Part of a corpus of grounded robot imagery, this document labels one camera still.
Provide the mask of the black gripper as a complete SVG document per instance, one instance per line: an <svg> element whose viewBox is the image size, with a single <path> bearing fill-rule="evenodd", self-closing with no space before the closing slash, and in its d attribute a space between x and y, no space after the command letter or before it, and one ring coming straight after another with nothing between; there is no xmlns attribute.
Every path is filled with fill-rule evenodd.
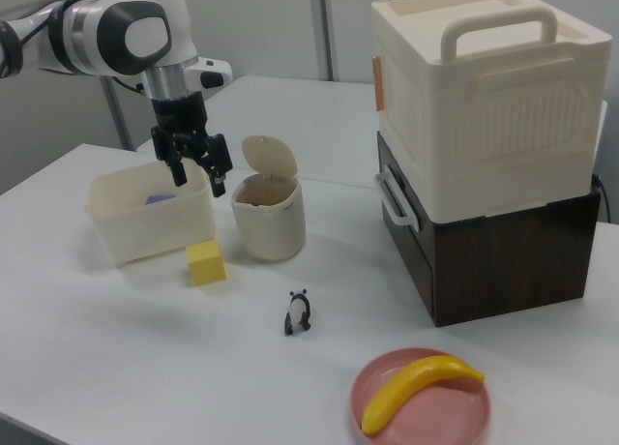
<svg viewBox="0 0 619 445"><path fill-rule="evenodd" d="M226 140L221 133L206 133L207 112L198 92L176 100L152 100L157 125L151 129L156 158L165 162L176 187L187 183L183 166L173 134L195 134L192 138L194 161L206 172L213 197L225 194L226 174L232 170Z"/></svg>

